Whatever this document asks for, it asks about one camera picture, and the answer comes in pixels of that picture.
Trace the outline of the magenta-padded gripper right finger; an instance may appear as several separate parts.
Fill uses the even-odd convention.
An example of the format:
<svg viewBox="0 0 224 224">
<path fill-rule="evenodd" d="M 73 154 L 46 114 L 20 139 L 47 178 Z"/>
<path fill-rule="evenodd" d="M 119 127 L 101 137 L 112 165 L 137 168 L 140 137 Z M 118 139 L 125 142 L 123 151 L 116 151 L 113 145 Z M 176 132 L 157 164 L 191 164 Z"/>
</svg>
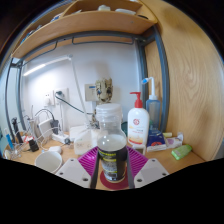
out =
<svg viewBox="0 0 224 224">
<path fill-rule="evenodd" d="M 146 186 L 168 175 L 168 171 L 156 158 L 148 159 L 137 150 L 127 148 L 127 176 L 130 189 Z"/>
</svg>

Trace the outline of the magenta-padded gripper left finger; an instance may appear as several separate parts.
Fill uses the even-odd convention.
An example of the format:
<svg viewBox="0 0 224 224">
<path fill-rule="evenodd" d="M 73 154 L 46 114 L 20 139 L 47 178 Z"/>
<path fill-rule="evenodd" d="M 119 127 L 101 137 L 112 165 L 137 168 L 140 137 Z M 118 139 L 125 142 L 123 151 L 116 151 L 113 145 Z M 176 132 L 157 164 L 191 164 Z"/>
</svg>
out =
<svg viewBox="0 0 224 224">
<path fill-rule="evenodd" d="M 95 189 L 98 167 L 98 148 L 94 147 L 78 159 L 69 158 L 56 175 L 81 187 Z"/>
</svg>

